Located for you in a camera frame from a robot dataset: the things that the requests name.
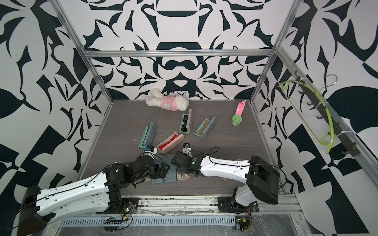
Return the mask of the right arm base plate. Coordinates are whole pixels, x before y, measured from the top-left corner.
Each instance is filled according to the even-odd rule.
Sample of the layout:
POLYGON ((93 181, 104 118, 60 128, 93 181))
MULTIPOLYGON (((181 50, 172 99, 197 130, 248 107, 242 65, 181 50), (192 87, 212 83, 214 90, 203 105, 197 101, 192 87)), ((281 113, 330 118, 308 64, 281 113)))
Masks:
POLYGON ((259 207, 257 202, 252 202, 248 206, 243 206, 239 203, 236 203, 232 197, 218 197, 218 210, 222 213, 252 213, 259 212, 259 207))

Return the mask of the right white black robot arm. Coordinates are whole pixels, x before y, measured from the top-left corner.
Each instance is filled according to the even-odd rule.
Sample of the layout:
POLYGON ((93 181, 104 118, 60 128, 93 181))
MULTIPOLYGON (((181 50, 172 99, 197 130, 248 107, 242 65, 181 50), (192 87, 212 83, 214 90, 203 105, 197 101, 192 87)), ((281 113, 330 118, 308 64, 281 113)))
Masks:
POLYGON ((267 204, 278 204, 280 172, 258 156, 250 160, 225 160, 209 155, 193 157, 177 152, 171 164, 184 173, 202 177, 220 177, 243 183, 234 190, 232 204, 243 207, 258 200, 267 204))

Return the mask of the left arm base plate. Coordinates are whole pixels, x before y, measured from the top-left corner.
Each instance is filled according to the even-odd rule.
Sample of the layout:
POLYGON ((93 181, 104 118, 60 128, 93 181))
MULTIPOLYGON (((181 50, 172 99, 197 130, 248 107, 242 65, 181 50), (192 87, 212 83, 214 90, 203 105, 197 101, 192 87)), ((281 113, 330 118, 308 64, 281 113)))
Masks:
POLYGON ((139 204, 138 197, 122 198, 115 202, 110 202, 104 211, 96 212, 95 214, 123 214, 135 213, 139 204))

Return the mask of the pink case brown glasses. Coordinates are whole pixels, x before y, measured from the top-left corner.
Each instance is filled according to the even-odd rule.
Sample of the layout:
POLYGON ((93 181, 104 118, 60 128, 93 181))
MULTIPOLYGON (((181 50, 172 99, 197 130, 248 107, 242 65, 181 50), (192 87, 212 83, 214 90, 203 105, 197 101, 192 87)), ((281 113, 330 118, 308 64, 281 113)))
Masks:
POLYGON ((179 168, 176 168, 176 173, 178 181, 189 180, 191 178, 191 176, 185 174, 184 171, 179 168))

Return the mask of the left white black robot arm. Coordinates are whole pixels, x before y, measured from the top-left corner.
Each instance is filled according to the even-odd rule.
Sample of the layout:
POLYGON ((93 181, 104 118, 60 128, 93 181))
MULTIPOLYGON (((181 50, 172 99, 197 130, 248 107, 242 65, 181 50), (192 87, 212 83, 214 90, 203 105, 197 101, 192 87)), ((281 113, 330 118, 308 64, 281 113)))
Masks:
POLYGON ((117 214, 126 210, 120 191, 136 187, 146 179, 164 179, 170 166, 156 163, 150 155, 134 162, 115 163, 80 181, 50 189, 29 187, 22 200, 17 226, 18 236, 42 231, 49 223, 84 214, 117 214))

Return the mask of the grey case white sunglasses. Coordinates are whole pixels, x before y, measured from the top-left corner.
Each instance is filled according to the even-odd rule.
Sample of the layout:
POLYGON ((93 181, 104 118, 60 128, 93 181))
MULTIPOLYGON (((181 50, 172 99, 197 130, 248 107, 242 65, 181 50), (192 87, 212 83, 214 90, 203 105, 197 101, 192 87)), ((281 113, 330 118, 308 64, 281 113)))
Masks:
POLYGON ((171 164, 171 161, 174 156, 174 153, 168 153, 164 155, 164 163, 169 165, 169 170, 164 178, 164 183, 175 183, 177 181, 176 167, 173 164, 171 164))

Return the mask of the grey case tortoise sunglasses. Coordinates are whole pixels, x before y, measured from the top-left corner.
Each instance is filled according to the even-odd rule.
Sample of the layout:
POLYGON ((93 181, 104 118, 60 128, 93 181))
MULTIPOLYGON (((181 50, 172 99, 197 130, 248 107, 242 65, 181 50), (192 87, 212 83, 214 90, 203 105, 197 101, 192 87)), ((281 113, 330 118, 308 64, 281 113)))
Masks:
MULTIPOLYGON (((155 157, 155 164, 157 164, 158 169, 160 168, 162 162, 164 162, 164 155, 157 155, 157 157, 155 157)), ((151 179, 151 184, 163 185, 164 179, 151 179)))

